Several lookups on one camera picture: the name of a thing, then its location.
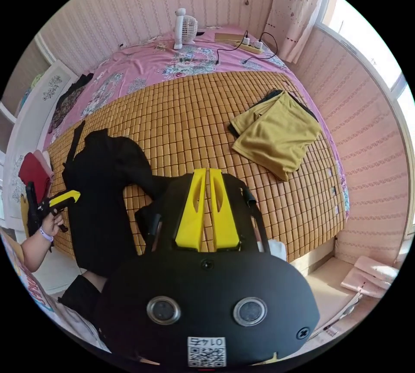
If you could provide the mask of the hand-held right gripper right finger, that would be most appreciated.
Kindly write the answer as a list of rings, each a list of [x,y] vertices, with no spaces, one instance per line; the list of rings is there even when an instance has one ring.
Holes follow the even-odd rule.
[[[210,168],[209,179],[214,250],[238,250],[240,239],[222,171]]]

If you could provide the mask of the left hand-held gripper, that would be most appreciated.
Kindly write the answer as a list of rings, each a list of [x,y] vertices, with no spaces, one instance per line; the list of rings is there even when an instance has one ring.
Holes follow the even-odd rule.
[[[43,219],[52,213],[56,216],[68,206],[76,203],[80,198],[79,191],[63,191],[51,198],[45,198],[39,204],[33,196],[27,196],[28,212],[27,212],[27,229],[28,236],[31,237],[40,228]]]

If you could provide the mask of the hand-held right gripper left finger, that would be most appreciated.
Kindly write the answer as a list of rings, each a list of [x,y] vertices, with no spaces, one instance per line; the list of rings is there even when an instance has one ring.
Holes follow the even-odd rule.
[[[206,168],[200,168],[184,176],[187,179],[185,202],[175,237],[176,246],[181,249],[201,251],[206,174]]]

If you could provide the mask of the person's left hand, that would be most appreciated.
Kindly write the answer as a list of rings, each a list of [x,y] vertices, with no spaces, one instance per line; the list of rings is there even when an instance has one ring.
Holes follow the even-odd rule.
[[[52,241],[54,236],[60,230],[60,227],[64,225],[64,219],[61,213],[57,213],[54,209],[53,212],[47,214],[47,216],[43,219],[40,233],[49,241]]]

